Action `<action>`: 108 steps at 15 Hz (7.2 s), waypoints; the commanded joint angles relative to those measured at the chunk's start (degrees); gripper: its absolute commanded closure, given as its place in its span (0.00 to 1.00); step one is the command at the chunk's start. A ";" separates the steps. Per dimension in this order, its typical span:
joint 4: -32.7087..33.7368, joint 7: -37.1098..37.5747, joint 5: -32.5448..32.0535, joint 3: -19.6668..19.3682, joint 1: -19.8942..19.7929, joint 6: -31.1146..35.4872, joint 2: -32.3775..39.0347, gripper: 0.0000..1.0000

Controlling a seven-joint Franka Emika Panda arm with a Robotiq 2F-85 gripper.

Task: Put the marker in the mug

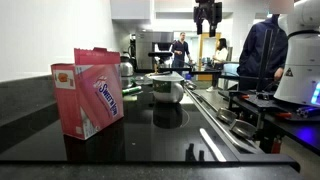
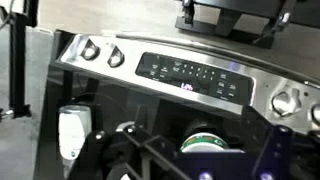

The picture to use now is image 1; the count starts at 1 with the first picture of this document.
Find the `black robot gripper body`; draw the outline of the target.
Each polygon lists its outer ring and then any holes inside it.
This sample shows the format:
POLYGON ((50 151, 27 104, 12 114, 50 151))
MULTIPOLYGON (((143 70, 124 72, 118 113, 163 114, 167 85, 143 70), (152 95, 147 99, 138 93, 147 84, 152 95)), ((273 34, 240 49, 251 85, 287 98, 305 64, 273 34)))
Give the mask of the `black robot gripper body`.
POLYGON ((207 20, 210 24, 218 24, 222 21, 222 3, 215 0, 195 0, 197 6, 193 10, 195 23, 207 20))

